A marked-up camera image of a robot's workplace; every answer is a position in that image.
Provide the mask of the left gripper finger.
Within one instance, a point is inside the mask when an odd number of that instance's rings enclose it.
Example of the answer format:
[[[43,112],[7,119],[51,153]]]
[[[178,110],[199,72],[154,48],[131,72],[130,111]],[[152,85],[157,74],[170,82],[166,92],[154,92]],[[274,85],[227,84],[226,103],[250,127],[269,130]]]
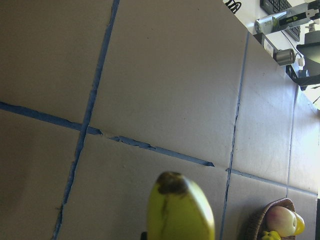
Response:
[[[148,233],[146,231],[142,232],[140,235],[140,240],[147,240],[148,239]]]

